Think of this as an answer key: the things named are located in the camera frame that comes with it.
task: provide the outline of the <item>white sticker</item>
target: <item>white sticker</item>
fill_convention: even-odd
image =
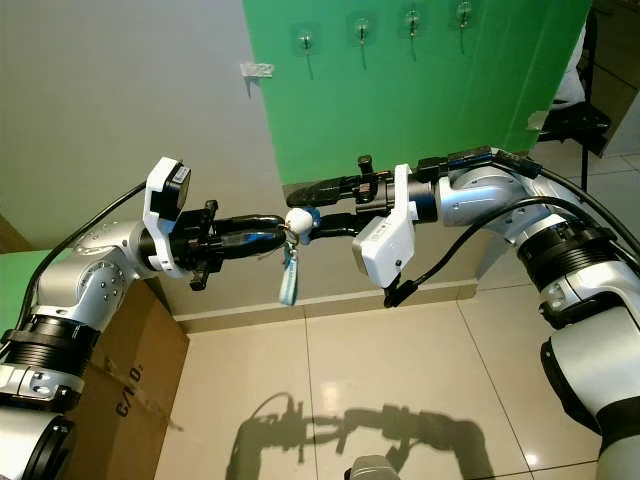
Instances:
[[[275,69],[276,66],[270,63],[245,62],[240,64],[243,77],[271,78]]]
[[[544,121],[547,119],[547,113],[549,112],[547,112],[546,110],[536,110],[531,115],[529,115],[529,118],[527,120],[527,130],[542,130]]]
[[[188,167],[180,167],[176,172],[176,174],[173,176],[173,181],[176,183],[184,182],[184,179],[187,177],[188,173],[189,173]]]

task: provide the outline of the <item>light blue tag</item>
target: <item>light blue tag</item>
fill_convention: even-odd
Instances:
[[[280,303],[295,305],[298,296],[298,251],[287,243],[284,247],[284,275],[280,285]]]

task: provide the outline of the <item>wall baseboard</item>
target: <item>wall baseboard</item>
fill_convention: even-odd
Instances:
[[[421,286],[403,306],[471,298],[475,295],[477,287],[478,281],[476,279]],[[383,308],[383,298],[382,291],[369,290],[300,300],[293,307],[284,307],[279,303],[267,303],[250,307],[176,315],[174,318],[185,332],[198,333],[301,318],[378,310]]]

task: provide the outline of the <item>black cable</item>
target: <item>black cable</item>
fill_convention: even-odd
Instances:
[[[20,307],[20,315],[18,316],[18,321],[16,323],[16,330],[20,330],[26,325],[26,322],[27,322],[27,319],[28,319],[28,314],[29,314],[29,311],[31,310],[31,302],[33,300],[34,288],[36,286],[36,282],[38,281],[38,278],[40,277],[40,275],[42,275],[42,272],[44,272],[44,270],[51,264],[51,262],[65,248],[67,248],[76,238],[78,238],[80,235],[85,233],[87,230],[89,230],[95,224],[100,222],[103,218],[105,218],[107,215],[109,215],[113,210],[115,210],[120,205],[122,205],[123,203],[125,203],[126,201],[131,199],[137,193],[143,191],[145,189],[145,185],[146,185],[146,182],[142,182],[142,183],[136,185],[135,187],[133,187],[131,190],[129,190],[124,195],[120,196],[119,198],[117,198],[116,200],[111,202],[100,213],[98,213],[91,220],[89,220],[84,225],[82,225],[80,228],[78,228],[75,232],[73,232],[71,235],[69,235],[67,238],[65,238],[58,245],[56,245],[53,248],[53,250],[51,250],[47,254],[47,256],[38,264],[36,269],[31,274],[31,277],[29,278],[29,283],[27,285],[27,289],[26,289],[24,297],[22,299],[22,306]],[[3,345],[0,348],[0,358],[2,358],[2,356],[6,353],[8,345],[9,344],[7,343],[7,344]]]
[[[407,280],[404,282],[398,289],[388,295],[384,300],[385,307],[397,307],[402,303],[409,295],[415,292],[418,289],[418,285],[426,282],[428,279],[433,277],[436,273],[438,273],[444,266],[449,263],[449,260],[457,253],[457,251],[465,244],[471,236],[476,233],[478,230],[483,228],[485,225],[493,222],[497,218],[505,215],[513,210],[517,210],[519,208],[527,207],[529,205],[555,205],[556,207],[563,208],[567,210],[569,213],[572,213],[576,217],[584,220],[585,222],[596,225],[596,221],[589,215],[587,212],[582,210],[576,204],[564,200],[562,198],[556,197],[529,197],[519,200],[511,205],[501,208],[500,210],[496,210],[494,212],[487,213],[486,215],[480,217],[475,223],[473,223],[469,228],[467,228],[460,237],[451,245],[447,253],[436,263],[431,269],[425,272],[423,275],[419,276],[415,280]]]
[[[640,258],[640,241],[638,241],[633,233],[631,233],[629,229],[625,227],[624,224],[620,220],[618,220],[618,218],[616,218],[616,216],[611,213],[607,209],[607,207],[600,203],[595,197],[588,194],[577,185],[574,185],[569,180],[561,177],[557,173],[547,170],[544,167],[540,171],[540,175],[553,180],[556,183],[559,183],[571,193],[584,200],[587,205],[593,208],[595,212],[600,215],[618,233],[618,235],[620,235],[620,238],[627,242],[629,247],[631,247],[631,250],[633,250],[636,255],[636,261],[638,258]]]
[[[622,245],[616,243],[616,242],[611,242],[611,246],[615,249],[616,253],[618,254],[618,256],[624,260],[625,262],[627,262],[630,266],[630,268],[636,272],[638,275],[640,275],[640,262],[638,261],[638,259],[636,257],[634,257],[630,252],[628,252],[625,248],[622,247]]]

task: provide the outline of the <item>black chair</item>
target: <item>black chair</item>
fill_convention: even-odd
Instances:
[[[593,71],[596,63],[596,43],[598,39],[598,23],[592,8],[587,16],[584,37],[584,52],[587,52],[586,63],[579,66],[580,80],[584,85],[585,101],[561,110],[551,110],[542,126],[538,142],[551,140],[565,141],[571,138],[582,145],[582,172],[580,186],[587,191],[587,173],[589,169],[589,151],[599,155],[602,153],[607,139],[604,133],[611,126],[611,119],[591,104]]]

